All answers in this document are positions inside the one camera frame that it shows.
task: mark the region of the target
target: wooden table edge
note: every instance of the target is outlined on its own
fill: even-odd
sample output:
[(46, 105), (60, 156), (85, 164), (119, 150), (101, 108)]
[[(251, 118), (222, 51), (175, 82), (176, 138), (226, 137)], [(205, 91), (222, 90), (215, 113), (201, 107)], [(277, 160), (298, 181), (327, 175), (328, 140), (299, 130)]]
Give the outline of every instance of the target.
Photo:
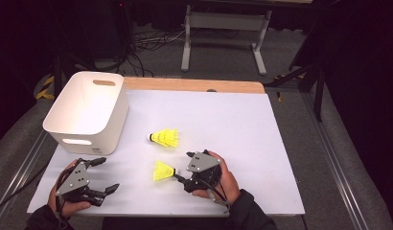
[(205, 92), (215, 90), (222, 93), (265, 94), (257, 81), (236, 80), (189, 80), (124, 77), (124, 86), (132, 90), (172, 90)]

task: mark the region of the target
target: human hand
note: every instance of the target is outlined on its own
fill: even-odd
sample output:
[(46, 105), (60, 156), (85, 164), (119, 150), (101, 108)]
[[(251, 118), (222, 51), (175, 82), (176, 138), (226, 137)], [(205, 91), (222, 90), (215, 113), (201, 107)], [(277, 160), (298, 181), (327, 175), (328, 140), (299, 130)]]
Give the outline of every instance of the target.
[[(65, 170), (70, 169), (74, 167), (77, 164), (77, 160), (74, 160)], [(57, 192), (57, 182), (54, 185), (53, 189), (50, 192), (50, 195), (48, 197), (48, 206), (53, 210), (53, 213), (55, 214), (57, 211), (57, 205), (56, 205), (56, 192)], [(77, 203), (71, 203), (69, 201), (65, 201), (64, 206), (62, 207), (62, 216), (65, 218), (71, 217), (74, 213), (77, 213), (78, 211), (84, 210), (91, 207), (91, 203), (82, 201), (82, 202), (77, 202)]]
[[(236, 181), (236, 178), (235, 176), (233, 176), (233, 173), (231, 173), (227, 169), (226, 163), (224, 162), (223, 158), (221, 158), (218, 154), (212, 151), (209, 151), (209, 154), (220, 160), (221, 186), (219, 184), (215, 187), (215, 189), (218, 190), (223, 197), (227, 197), (227, 201), (229, 201), (230, 204), (233, 204), (241, 194), (241, 191), (239, 190), (238, 181)], [(214, 193), (214, 195), (215, 195), (215, 199), (220, 199), (217, 194)], [(193, 196), (209, 198), (208, 192), (206, 190), (194, 190)]]

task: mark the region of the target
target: person's arm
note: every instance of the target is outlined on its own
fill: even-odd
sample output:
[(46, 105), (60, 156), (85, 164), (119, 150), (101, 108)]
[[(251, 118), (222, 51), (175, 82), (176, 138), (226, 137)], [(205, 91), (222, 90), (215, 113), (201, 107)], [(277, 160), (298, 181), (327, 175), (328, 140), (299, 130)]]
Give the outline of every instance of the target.
[[(253, 195), (245, 190), (239, 190), (238, 182), (235, 176), (227, 169), (227, 165), (223, 158), (214, 152), (209, 154), (220, 160), (221, 178), (220, 184), (216, 189), (230, 203), (229, 223), (234, 225), (236, 229), (245, 230), (274, 230), (277, 229), (274, 221), (269, 218), (260, 206), (254, 201)], [(193, 191), (193, 196), (209, 198), (209, 194), (205, 190)]]
[[(77, 163), (76, 160), (73, 161), (67, 168), (65, 168), (65, 170), (74, 167), (76, 163)], [(47, 205), (42, 206), (41, 208), (35, 210), (32, 213), (32, 215), (27, 220), (27, 226), (25, 230), (74, 229), (66, 220), (64, 220), (60, 225), (59, 219), (56, 217), (56, 212), (57, 212), (56, 191), (57, 191), (57, 182), (50, 192)], [(91, 204), (86, 201), (78, 202), (78, 203), (71, 203), (65, 201), (62, 207), (61, 214), (66, 219), (69, 219), (74, 213), (77, 213), (78, 211), (87, 209), (89, 207), (91, 207)]]
[(276, 230), (274, 221), (269, 218), (254, 201), (252, 194), (241, 190), (241, 194), (230, 209), (230, 223), (236, 229)]
[[(58, 219), (48, 204), (35, 210), (27, 220), (25, 230), (58, 230)], [(67, 225), (65, 230), (73, 230), (71, 225)]]

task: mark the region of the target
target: yellow object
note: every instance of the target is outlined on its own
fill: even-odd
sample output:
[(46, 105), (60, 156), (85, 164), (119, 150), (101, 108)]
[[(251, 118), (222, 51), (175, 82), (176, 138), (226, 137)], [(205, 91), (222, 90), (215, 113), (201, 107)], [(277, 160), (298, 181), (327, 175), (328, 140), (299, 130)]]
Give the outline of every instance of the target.
[(152, 179), (154, 181), (160, 180), (160, 179), (165, 179), (172, 177), (175, 174), (175, 169), (164, 164), (161, 161), (155, 162), (154, 166), (154, 174), (152, 176)]
[(164, 129), (150, 135), (150, 140), (164, 147), (178, 146), (178, 131), (176, 129)]

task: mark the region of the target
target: white paper sheet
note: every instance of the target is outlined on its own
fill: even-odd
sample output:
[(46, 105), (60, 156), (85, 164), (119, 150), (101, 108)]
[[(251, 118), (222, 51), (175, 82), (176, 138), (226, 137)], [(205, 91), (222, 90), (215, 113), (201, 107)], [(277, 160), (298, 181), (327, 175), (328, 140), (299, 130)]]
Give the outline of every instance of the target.
[[(186, 178), (187, 151), (215, 151), (235, 175), (241, 189), (255, 196), (268, 215), (304, 214), (289, 159), (266, 94), (129, 90), (129, 109), (117, 149), (100, 166), (88, 169), (93, 190), (120, 183), (101, 207), (80, 212), (90, 216), (224, 216), (224, 207), (194, 197), (173, 178), (153, 182), (157, 160)], [(178, 148), (164, 148), (148, 136), (177, 128)], [(47, 203), (60, 172), (74, 154), (58, 146), (33, 197), (28, 213)]]

